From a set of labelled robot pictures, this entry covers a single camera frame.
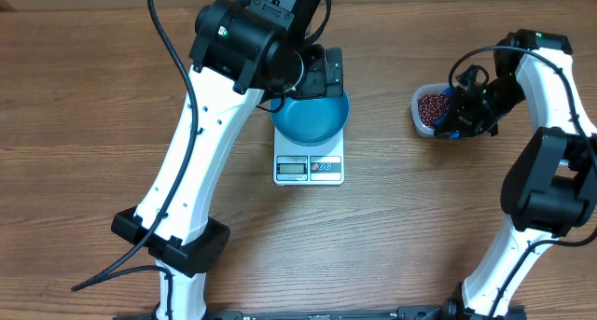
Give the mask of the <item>blue plastic measuring scoop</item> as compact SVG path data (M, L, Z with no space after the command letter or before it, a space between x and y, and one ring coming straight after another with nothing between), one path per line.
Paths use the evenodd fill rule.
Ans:
M447 114L444 116L443 120L439 123L439 125L436 128L433 128L434 137L437 139L461 139L464 136L459 130L448 128L448 119L451 116L451 108L455 96L455 88L448 87L440 93L447 93L449 95L450 107Z

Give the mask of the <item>red beans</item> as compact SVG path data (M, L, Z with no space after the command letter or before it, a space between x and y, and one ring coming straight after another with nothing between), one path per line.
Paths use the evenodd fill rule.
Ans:
M450 97L447 93L427 93L418 99L417 105L422 123L436 128L449 110Z

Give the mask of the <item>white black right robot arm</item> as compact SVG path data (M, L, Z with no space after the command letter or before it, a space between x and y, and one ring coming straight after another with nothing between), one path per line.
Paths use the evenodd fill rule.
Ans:
M523 319L523 308L510 301L540 257L552 246L581 247L596 238L565 238L596 208L596 127L576 89L568 37L519 29L489 51L495 80L478 81L487 72L479 65L449 73L450 105L435 121L434 136L495 136L520 103L528 106L534 134L503 181L500 230L429 319Z

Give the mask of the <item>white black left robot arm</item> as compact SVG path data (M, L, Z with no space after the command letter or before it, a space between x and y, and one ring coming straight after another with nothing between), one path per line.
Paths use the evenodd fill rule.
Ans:
M350 114L342 53L312 28L331 0L216 0L195 22L184 75L186 104L158 176L111 229L154 258L160 276L155 319L203 319L206 273L229 228L209 215L215 186L255 109L274 126L278 184L340 184L342 131Z

